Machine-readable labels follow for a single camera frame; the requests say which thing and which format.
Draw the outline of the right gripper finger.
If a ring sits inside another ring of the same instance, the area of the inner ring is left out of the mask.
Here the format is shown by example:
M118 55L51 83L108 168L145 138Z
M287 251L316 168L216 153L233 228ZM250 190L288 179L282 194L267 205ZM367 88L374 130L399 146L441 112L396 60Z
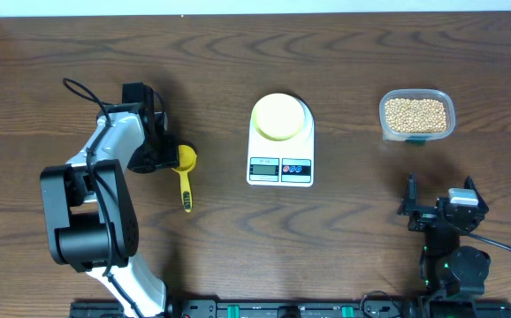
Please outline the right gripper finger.
M477 190L477 187L476 187L472 177L466 178L466 180L464 181L464 188L468 189L468 190L472 190L475 193L477 200L478 200L478 204L477 204L478 209L480 209L480 210L488 210L489 209L489 207L486 204L486 202L484 201L483 197Z
M416 179L415 174L410 173L407 180L407 187L401 204L397 210L397 214L400 216L410 216L416 207L417 190L416 190Z

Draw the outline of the yellow plastic measuring scoop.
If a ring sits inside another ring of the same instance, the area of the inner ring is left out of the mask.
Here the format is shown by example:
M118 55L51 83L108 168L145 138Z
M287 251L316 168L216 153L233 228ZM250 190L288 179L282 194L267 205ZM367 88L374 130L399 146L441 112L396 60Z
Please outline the yellow plastic measuring scoop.
M193 208L193 194L188 174L194 169L197 161L197 154L188 145L179 145L179 166L172 170L179 174L180 197L183 208L190 213Z

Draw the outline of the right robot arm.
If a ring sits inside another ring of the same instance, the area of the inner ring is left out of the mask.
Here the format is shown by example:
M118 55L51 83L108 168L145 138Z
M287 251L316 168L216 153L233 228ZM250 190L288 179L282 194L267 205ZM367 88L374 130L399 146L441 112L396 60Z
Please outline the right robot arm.
M462 188L449 189L432 206L420 205L417 199L416 178L411 174L397 214L408 218L409 231L424 235L419 276L427 291L444 299L483 295L491 258L461 244L461 237L471 234L489 211L472 178L466 178Z

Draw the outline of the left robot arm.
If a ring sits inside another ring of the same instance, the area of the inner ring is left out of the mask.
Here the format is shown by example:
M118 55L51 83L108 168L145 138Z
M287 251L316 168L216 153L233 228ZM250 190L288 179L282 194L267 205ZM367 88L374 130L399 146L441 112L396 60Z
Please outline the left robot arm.
M109 105L83 148L40 175L52 259L100 282L127 317L179 311L138 250L139 225L126 183L129 170L150 173L177 164L165 119L145 102Z

